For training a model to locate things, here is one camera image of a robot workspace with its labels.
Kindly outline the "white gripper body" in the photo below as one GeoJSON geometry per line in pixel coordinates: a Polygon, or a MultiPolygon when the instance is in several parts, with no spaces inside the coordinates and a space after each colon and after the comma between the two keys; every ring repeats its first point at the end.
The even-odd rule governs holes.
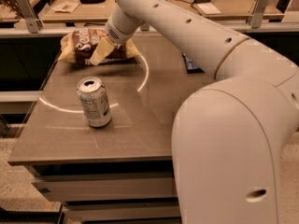
{"type": "Polygon", "coordinates": [[[128,15],[116,6],[106,22],[105,31],[113,43],[124,44],[142,24],[143,21],[128,15]]]}

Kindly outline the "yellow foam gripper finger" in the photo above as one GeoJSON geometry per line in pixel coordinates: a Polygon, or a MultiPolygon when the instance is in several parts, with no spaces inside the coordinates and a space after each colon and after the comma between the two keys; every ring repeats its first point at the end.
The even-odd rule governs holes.
{"type": "Polygon", "coordinates": [[[115,46],[114,43],[108,36],[103,37],[98,45],[96,46],[92,57],[90,58],[90,62],[92,65],[98,65],[101,63],[106,56],[108,56],[113,50],[115,46]]]}

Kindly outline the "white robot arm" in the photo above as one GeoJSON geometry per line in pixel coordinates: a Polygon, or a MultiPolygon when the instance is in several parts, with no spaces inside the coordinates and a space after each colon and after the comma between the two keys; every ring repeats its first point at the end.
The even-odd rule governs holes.
{"type": "Polygon", "coordinates": [[[280,157],[299,128],[299,68],[264,44],[167,0],[115,0],[122,44],[143,23],[214,83],[179,108],[172,160],[183,224],[282,224],[280,157]]]}

